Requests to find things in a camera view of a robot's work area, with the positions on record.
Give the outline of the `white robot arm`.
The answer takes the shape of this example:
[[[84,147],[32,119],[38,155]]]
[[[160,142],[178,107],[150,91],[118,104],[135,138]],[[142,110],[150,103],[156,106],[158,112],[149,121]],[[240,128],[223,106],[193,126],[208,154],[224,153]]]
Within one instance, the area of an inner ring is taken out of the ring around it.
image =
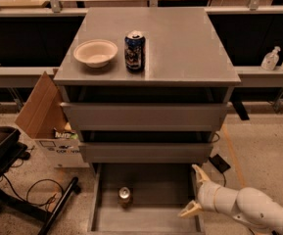
[[[234,190],[219,185],[196,164],[192,165],[199,184],[197,198],[178,214],[186,218],[202,212],[217,212],[260,233],[283,235],[283,207],[262,191],[245,187]]]

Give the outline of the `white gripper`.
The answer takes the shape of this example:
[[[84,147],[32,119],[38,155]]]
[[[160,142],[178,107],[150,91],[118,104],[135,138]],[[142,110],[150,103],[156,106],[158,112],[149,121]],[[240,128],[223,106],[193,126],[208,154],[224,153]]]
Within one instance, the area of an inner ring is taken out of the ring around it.
[[[238,191],[210,181],[208,175],[197,164],[193,164],[192,167],[195,170],[197,184],[201,185],[197,195],[198,203],[192,200],[178,216],[188,218],[201,212],[217,212],[230,217],[237,215],[240,212],[237,206]]]

